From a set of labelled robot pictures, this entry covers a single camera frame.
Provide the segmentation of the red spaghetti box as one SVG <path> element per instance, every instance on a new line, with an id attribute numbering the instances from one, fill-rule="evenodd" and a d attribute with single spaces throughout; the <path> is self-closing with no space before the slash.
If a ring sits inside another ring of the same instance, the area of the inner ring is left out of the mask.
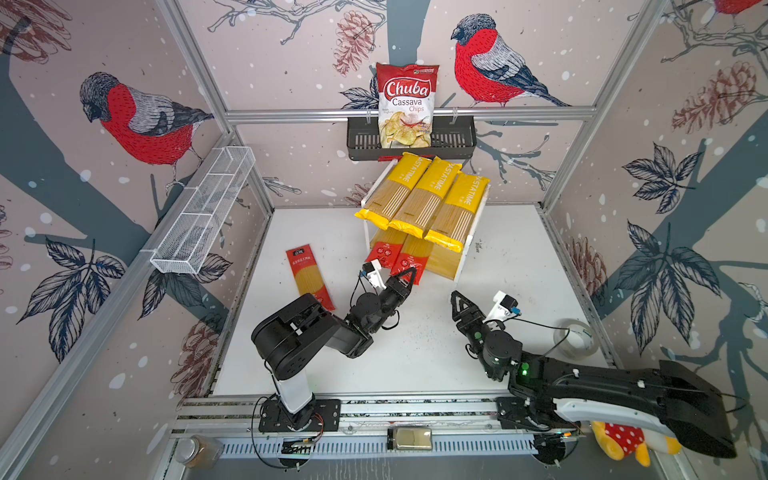
<path id="1" fill-rule="evenodd" d="M 286 251 L 286 256 L 299 294 L 311 294 L 326 310 L 334 311 L 335 305 L 327 290 L 311 246 L 306 244 L 289 249 Z"/>
<path id="2" fill-rule="evenodd" d="M 379 230 L 372 239 L 366 262 L 377 260 L 382 269 L 389 269 L 391 274 L 400 273 L 404 268 L 401 252 L 406 239 L 405 232 L 396 229 Z"/>
<path id="3" fill-rule="evenodd" d="M 402 249 L 390 269 L 390 275 L 394 276 L 415 268 L 415 273 L 406 275 L 405 280 L 409 281 L 414 278 L 414 284 L 418 285 L 426 269 L 433 246 L 434 244 L 427 240 L 407 235 Z"/>

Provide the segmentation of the yellow spaghetti bag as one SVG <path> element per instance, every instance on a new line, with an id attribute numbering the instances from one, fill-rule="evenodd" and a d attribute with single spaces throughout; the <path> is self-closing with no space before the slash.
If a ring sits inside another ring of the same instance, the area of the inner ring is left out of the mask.
<path id="1" fill-rule="evenodd" d="M 388 227 L 422 239 L 461 168 L 460 163 L 435 158 Z"/>
<path id="2" fill-rule="evenodd" d="M 393 161 L 393 167 L 372 189 L 355 217 L 386 230 L 431 163 L 429 158 L 405 152 L 399 160 Z"/>
<path id="3" fill-rule="evenodd" d="M 461 253 L 489 179 L 459 173 L 424 239 Z"/>

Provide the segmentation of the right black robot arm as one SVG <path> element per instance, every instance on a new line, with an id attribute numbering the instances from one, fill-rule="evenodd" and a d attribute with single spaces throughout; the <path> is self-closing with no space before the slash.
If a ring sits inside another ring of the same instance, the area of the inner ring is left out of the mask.
<path id="1" fill-rule="evenodd" d="M 694 452 L 733 459 L 723 393 L 678 362 L 620 370 L 568 363 L 524 350 L 500 318 L 453 291 L 452 319 L 486 376 L 507 386 L 524 429 L 601 421 L 652 430 Z"/>

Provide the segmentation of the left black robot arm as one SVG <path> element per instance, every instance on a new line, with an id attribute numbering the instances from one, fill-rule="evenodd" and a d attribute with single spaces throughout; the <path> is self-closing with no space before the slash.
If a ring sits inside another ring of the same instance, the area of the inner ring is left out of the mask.
<path id="1" fill-rule="evenodd" d="M 275 383 L 278 404 L 294 421 L 313 414 L 315 395 L 305 368 L 325 347 L 355 359 L 373 344 L 373 335 L 398 316 L 415 285 L 410 267 L 390 276 L 379 292 L 360 295 L 347 315 L 338 317 L 307 293 L 259 323 L 251 341 Z"/>

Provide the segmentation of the wooden two-tier shelf rack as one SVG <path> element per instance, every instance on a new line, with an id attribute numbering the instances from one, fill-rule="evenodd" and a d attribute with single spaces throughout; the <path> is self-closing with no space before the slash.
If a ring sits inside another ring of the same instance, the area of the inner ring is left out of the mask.
<path id="1" fill-rule="evenodd" d="M 391 162 L 391 165 L 386 169 L 386 171 L 382 174 L 380 179 L 377 180 L 377 182 L 374 184 L 372 189 L 377 187 L 378 184 L 387 175 L 388 171 L 393 167 L 393 161 Z M 364 205 L 365 202 L 368 200 L 369 195 L 372 193 L 372 189 L 369 191 L 369 193 L 366 195 L 366 197 L 364 197 L 363 201 L 361 202 L 361 206 Z M 490 189 L 490 180 L 489 180 L 489 184 L 488 184 L 488 186 L 486 188 L 485 194 L 483 195 L 483 198 L 481 200 L 481 203 L 480 203 L 479 209 L 477 211 L 477 214 L 475 216 L 475 219 L 474 219 L 474 221 L 473 221 L 473 223 L 472 223 L 472 225 L 470 227 L 469 234 L 467 236 L 467 242 L 465 244 L 465 247 L 464 247 L 463 251 L 461 253 L 453 252 L 451 250 L 448 250 L 446 248 L 443 248 L 442 246 L 439 246 L 439 245 L 436 245 L 436 244 L 433 243 L 434 244 L 433 250 L 432 250 L 432 253 L 429 256 L 429 259 L 428 259 L 428 262 L 426 264 L 426 269 L 425 269 L 424 273 L 425 272 L 431 272 L 433 274 L 440 275 L 440 276 L 442 276 L 444 278 L 451 279 L 451 280 L 454 280 L 454 281 L 456 281 L 458 279 L 458 277 L 460 275 L 460 272 L 461 272 L 461 269 L 463 268 L 463 263 L 465 261 L 467 251 L 468 251 L 468 249 L 469 249 L 469 247 L 471 245 L 471 242 L 473 240 L 473 235 L 475 233 L 476 226 L 477 226 L 478 221 L 480 219 L 480 216 L 482 214 L 482 210 L 483 210 L 483 208 L 484 208 L 484 206 L 485 206 L 485 204 L 487 202 L 487 197 L 488 197 L 489 189 Z M 435 219 L 436 215 L 437 215 L 437 212 L 432 217 L 432 219 L 430 221 L 430 224 L 428 226 L 428 230 L 431 227 L 432 223 L 434 222 L 434 219 Z M 374 235 L 380 229 L 377 228 L 375 225 L 373 225 L 371 222 L 369 222 L 367 220 L 364 220 L 364 221 L 368 222 L 370 225 L 372 225 L 375 228 L 375 232 L 374 232 L 372 238 L 369 240 L 369 246 L 370 246 L 370 250 L 371 250 L 372 239 L 373 239 Z"/>

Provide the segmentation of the clear tape roll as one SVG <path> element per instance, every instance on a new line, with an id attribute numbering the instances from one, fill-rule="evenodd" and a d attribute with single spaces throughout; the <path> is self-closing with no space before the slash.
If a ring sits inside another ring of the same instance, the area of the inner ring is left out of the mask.
<path id="1" fill-rule="evenodd" d="M 584 360 L 597 353 L 596 333 L 577 319 L 562 319 L 553 331 L 555 350 L 572 360 Z"/>

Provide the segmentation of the small glass container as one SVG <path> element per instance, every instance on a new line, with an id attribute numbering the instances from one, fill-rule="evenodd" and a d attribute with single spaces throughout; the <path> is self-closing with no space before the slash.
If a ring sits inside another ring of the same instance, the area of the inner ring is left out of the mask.
<path id="1" fill-rule="evenodd" d="M 390 451 L 432 451 L 432 429 L 426 426 L 393 426 L 387 431 Z"/>

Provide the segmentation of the Chuba cassava chips bag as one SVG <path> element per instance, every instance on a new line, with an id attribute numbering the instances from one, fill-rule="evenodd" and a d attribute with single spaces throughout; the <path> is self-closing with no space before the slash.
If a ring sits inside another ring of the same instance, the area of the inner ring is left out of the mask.
<path id="1" fill-rule="evenodd" d="M 437 65 L 376 64 L 383 148 L 431 146 L 438 70 Z"/>

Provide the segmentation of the yellow plush toy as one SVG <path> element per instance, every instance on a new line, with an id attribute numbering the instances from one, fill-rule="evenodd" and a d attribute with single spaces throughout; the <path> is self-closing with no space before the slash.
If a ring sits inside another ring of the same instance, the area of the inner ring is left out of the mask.
<path id="1" fill-rule="evenodd" d="M 599 421 L 593 421 L 591 429 L 602 451 L 615 461 L 633 456 L 640 465 L 649 467 L 651 451 L 669 456 L 682 451 L 676 438 L 647 429 Z"/>

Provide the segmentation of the glass spice jar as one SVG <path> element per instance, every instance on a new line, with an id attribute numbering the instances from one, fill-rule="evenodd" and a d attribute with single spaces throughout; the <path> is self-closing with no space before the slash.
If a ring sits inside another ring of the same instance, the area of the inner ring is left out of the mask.
<path id="1" fill-rule="evenodd" d="M 193 435 L 177 442 L 174 460 L 190 469 L 211 469 L 223 450 L 224 445 L 218 439 Z"/>

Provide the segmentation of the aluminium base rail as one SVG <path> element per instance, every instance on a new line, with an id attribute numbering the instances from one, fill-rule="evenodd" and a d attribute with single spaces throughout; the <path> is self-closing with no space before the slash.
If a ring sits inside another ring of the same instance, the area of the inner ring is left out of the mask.
<path id="1" fill-rule="evenodd" d="M 193 435 L 224 445 L 225 459 L 265 460 L 292 468 L 311 460 L 531 455 L 566 459 L 581 432 L 572 426 L 526 430 L 492 394 L 341 396 L 319 399 L 306 426 L 290 427 L 276 400 L 216 397 L 185 402 L 171 429 L 174 443 Z M 390 451 L 393 426 L 432 429 L 432 451 Z"/>

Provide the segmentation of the white mesh wall basket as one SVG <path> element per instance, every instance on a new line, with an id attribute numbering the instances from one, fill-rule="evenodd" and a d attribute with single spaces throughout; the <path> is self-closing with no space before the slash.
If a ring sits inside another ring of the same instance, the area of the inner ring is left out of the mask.
<path id="1" fill-rule="evenodd" d="M 212 154 L 213 163 L 150 259 L 163 274 L 195 275 L 202 270 L 255 162 L 245 146 L 226 146 Z"/>

